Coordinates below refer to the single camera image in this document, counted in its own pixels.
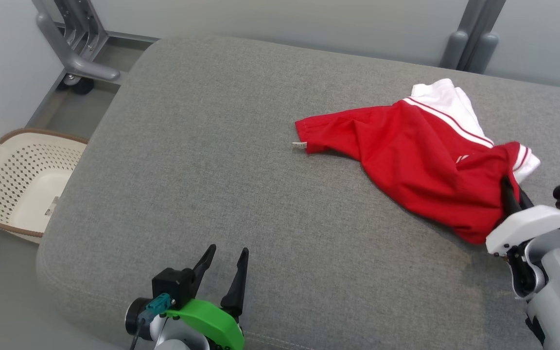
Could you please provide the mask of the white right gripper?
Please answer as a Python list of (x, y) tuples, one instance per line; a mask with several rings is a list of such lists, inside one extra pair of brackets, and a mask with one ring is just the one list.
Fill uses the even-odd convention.
[(560, 209), (533, 204), (523, 189), (516, 198), (513, 184), (505, 176), (501, 179), (501, 203), (504, 221), (494, 228), (485, 240), (489, 254), (503, 256), (509, 249), (560, 229)]

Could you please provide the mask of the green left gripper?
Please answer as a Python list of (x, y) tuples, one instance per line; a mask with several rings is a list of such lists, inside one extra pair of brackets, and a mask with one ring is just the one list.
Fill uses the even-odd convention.
[[(199, 288), (215, 252), (216, 245), (210, 245), (194, 266), (192, 288)], [(201, 335), (210, 350), (243, 350), (245, 337), (237, 321), (243, 313), (248, 261), (249, 250), (243, 248), (236, 264), (235, 277), (227, 294), (222, 297), (221, 308), (209, 301), (191, 299), (182, 308), (170, 308), (165, 314), (183, 321), (195, 334)]]

